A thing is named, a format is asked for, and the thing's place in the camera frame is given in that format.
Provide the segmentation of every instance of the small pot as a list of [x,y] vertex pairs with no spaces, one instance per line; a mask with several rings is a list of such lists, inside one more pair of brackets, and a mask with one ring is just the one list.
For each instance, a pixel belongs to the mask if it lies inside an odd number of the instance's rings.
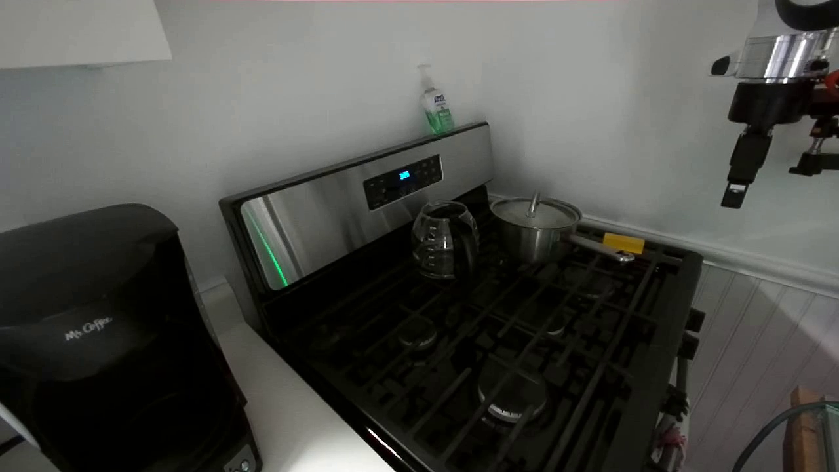
[[500,200],[494,205],[500,221],[500,238],[512,257],[525,264],[545,264],[570,255],[572,243],[605,255],[616,263],[631,263],[631,255],[603,246],[578,234],[583,213],[559,200]]

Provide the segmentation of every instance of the white countertop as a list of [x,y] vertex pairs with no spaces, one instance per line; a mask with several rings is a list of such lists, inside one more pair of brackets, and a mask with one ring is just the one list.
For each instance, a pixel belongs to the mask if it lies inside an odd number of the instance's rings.
[[[226,280],[201,295],[217,343],[247,395],[264,472],[389,472],[391,468],[243,323]],[[0,469],[56,472],[32,445]]]

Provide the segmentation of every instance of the stainless steel stove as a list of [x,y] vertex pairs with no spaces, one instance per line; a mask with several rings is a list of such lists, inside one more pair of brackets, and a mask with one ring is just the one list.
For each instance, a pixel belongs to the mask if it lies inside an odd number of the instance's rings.
[[[222,200],[259,334],[395,469],[648,469],[700,257],[574,249],[520,267],[488,213],[488,127]],[[473,275],[416,274],[408,222],[460,200]]]

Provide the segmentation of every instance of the coffee maker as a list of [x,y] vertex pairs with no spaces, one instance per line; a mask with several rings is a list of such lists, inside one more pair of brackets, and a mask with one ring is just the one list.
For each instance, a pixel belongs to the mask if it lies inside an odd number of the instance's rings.
[[0,414],[64,472],[255,472],[178,228],[119,205],[0,237]]

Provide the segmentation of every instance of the black cooktop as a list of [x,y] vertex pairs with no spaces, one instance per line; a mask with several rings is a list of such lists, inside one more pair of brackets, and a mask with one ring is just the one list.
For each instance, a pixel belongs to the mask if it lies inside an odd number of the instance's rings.
[[700,257],[517,267],[465,200],[470,277],[416,275],[403,228],[268,298],[264,338],[398,469],[648,469]]

